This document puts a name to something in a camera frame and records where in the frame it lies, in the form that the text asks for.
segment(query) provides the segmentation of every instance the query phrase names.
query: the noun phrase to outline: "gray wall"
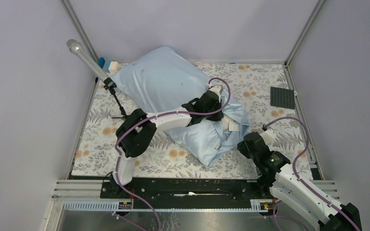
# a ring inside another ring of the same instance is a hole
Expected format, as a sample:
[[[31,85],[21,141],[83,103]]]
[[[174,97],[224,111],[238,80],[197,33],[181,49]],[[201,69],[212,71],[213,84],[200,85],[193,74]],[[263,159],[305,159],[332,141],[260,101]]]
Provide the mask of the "gray wall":
[[[370,0],[327,1],[291,72],[325,175],[370,230]]]
[[[191,61],[284,61],[317,0],[71,0],[97,53],[162,46]]]
[[[93,76],[60,1],[0,0],[0,231],[36,231],[65,175]]]

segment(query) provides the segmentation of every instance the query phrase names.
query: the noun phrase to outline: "black mat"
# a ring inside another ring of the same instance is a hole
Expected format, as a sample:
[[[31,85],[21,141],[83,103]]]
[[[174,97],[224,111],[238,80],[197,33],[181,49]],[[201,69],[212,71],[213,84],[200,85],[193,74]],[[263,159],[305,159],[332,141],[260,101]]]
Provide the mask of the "black mat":
[[[295,109],[294,91],[284,88],[271,87],[270,105],[274,107]]]

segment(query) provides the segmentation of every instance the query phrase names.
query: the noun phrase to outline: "blue fabric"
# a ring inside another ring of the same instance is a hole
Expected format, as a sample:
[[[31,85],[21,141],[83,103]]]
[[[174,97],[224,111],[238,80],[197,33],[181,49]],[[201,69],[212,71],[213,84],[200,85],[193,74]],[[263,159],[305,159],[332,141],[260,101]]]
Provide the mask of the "blue fabric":
[[[123,67],[112,79],[144,112],[156,113],[200,97],[208,90],[210,78],[171,48],[160,47]],[[228,92],[224,90],[221,97],[222,103],[226,102]],[[224,132],[222,121],[204,119],[199,124],[165,132],[209,167],[224,152],[235,148],[249,128],[243,105],[233,97],[223,113],[239,123],[240,131]]]

